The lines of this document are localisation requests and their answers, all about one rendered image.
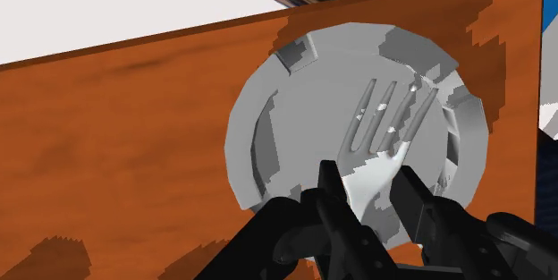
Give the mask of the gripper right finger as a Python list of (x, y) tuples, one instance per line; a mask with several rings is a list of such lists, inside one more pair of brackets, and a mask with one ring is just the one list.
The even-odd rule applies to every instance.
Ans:
[(464, 280), (558, 280), (558, 239), (518, 216), (477, 219), (434, 195), (407, 165), (393, 178), (390, 201), (427, 266), (456, 267)]

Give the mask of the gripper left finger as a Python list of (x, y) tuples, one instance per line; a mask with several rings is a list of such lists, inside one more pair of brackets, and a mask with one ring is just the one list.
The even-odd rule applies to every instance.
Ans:
[(397, 280), (397, 266), (346, 202), (337, 164), (320, 162), (300, 200), (270, 199), (195, 280), (284, 280), (312, 257), (323, 280)]

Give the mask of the grey fork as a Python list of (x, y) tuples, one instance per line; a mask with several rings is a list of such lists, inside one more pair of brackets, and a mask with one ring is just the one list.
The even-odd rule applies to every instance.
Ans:
[(351, 146), (355, 140), (362, 119), (367, 112), (368, 104), (372, 97), (374, 87), (376, 86), (375, 79), (369, 82), (356, 106), (355, 113), (351, 118), (351, 123), (338, 153), (337, 165), (339, 173), (342, 176), (342, 185), (346, 192), (348, 204), (358, 219), (363, 218), (369, 202), (401, 169), (402, 163), (410, 149), (410, 145), (438, 92), (436, 88), (431, 89), (427, 98), (413, 117), (409, 129), (402, 139), (402, 143), (397, 150), (392, 153), (390, 147), (395, 143), (395, 135), (398, 131), (398, 126), (403, 122), (405, 111), (410, 108), (411, 99), (416, 96), (418, 91), (417, 86), (411, 86), (403, 101), (398, 105), (393, 119), (388, 125), (387, 131), (377, 150), (373, 151), (371, 149), (372, 141), (376, 137), (379, 125), (384, 119), (385, 112), (396, 85), (397, 83), (395, 81), (390, 83), (374, 110), (359, 147), (353, 149)]

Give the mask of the grey plate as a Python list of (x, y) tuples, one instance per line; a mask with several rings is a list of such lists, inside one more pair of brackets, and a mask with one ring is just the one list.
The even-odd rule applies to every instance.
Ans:
[(369, 83), (372, 107), (393, 88), (388, 116), (410, 88), (413, 109), (435, 92), (405, 164), (435, 195), (467, 206), (485, 171), (488, 129), (457, 69), (438, 42), (393, 25), (348, 22), (278, 49), (246, 81), (229, 117), (224, 154), (239, 206), (256, 211), (315, 187)]

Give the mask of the brown wooden table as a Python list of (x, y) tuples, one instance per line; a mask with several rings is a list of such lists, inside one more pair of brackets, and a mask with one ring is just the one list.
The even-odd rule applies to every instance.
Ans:
[(250, 218), (229, 114), (277, 48), (392, 24), (458, 63), (484, 105), (472, 215), (535, 215), (542, 0), (330, 0), (0, 66), (0, 280), (191, 280)]

